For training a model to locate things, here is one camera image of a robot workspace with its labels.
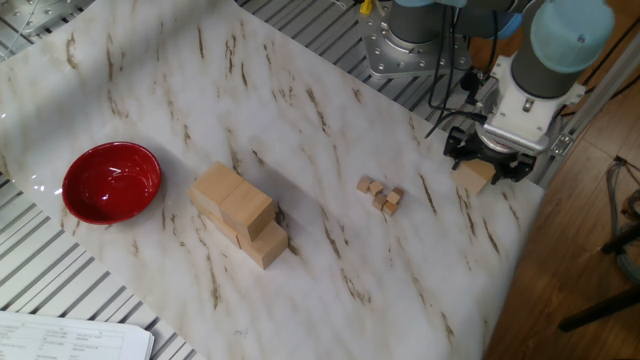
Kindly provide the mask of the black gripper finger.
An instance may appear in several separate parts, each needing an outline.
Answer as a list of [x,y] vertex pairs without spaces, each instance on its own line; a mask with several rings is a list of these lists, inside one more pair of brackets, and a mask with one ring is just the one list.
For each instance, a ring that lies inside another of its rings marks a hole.
[[515,183],[527,177],[533,170],[536,158],[527,154],[505,154],[493,162],[495,174],[492,183],[506,179]]
[[447,136],[443,154],[454,161],[452,169],[456,170],[462,162],[481,158],[481,140],[476,132],[467,134],[454,126]]

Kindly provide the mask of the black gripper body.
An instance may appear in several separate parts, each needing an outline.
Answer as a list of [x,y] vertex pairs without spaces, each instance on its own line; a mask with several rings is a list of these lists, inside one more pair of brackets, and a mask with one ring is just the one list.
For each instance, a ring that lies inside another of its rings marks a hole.
[[465,140],[466,159],[479,159],[490,163],[495,167],[515,167],[519,163],[519,157],[514,152],[499,152],[490,148],[477,134],[473,134]]

